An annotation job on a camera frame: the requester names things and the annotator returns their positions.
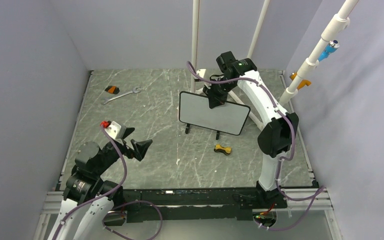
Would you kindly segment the white whiteboard black frame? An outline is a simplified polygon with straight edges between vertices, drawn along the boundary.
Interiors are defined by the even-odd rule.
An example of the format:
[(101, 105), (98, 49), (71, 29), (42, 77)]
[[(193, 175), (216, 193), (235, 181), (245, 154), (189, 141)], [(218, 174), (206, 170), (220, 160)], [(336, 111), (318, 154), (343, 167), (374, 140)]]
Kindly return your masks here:
[(209, 99), (204, 95), (187, 91), (179, 94), (179, 121), (184, 124), (238, 136), (250, 111), (249, 106), (230, 101), (210, 108)]

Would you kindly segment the yellow black round eraser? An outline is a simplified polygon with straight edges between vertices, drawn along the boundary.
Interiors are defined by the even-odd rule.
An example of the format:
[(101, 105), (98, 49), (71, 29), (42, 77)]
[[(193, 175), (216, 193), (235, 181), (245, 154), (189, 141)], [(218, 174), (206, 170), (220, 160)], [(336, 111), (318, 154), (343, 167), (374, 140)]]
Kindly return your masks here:
[(224, 155), (230, 155), (232, 153), (232, 148), (231, 147), (224, 147), (220, 144), (216, 144), (214, 149), (213, 149), (214, 152), (216, 153), (222, 153)]

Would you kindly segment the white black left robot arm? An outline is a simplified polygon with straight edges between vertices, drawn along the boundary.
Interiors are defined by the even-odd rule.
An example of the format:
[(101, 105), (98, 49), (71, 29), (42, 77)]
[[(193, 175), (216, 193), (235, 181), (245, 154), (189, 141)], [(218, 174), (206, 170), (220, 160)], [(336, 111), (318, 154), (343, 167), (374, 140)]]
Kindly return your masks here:
[(101, 175), (117, 160), (121, 160), (124, 168), (125, 159), (143, 160), (153, 143), (151, 139), (131, 139), (128, 145), (125, 138), (135, 128), (115, 121), (103, 121), (100, 129), (108, 143), (100, 147), (90, 141), (78, 149), (57, 219), (48, 236), (50, 240), (85, 240), (110, 210), (119, 209), (125, 200), (123, 183), (104, 181)]

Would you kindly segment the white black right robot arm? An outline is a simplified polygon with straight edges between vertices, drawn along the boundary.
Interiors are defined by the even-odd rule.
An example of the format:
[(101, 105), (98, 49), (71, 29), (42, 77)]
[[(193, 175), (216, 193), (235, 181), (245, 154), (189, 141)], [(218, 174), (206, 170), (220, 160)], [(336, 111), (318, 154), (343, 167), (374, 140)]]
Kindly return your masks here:
[(221, 75), (208, 80), (203, 92), (209, 98), (209, 108), (222, 106), (228, 93), (239, 87), (257, 110), (263, 129), (257, 144), (263, 153), (262, 170), (258, 178), (261, 188), (255, 194), (256, 203), (269, 207), (275, 196), (280, 195), (281, 169), (283, 162), (291, 161), (296, 147), (299, 117), (288, 112), (269, 91), (260, 73), (250, 58), (236, 59), (231, 51), (216, 58)]

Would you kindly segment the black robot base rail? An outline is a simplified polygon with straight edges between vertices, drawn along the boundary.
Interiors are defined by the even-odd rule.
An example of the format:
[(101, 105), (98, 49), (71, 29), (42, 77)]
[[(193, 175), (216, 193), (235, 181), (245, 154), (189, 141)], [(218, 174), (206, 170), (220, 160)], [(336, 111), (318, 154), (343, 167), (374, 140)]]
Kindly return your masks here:
[(222, 188), (124, 189), (122, 201), (104, 217), (107, 226), (159, 220), (252, 220), (259, 213), (286, 209), (277, 191), (260, 186)]

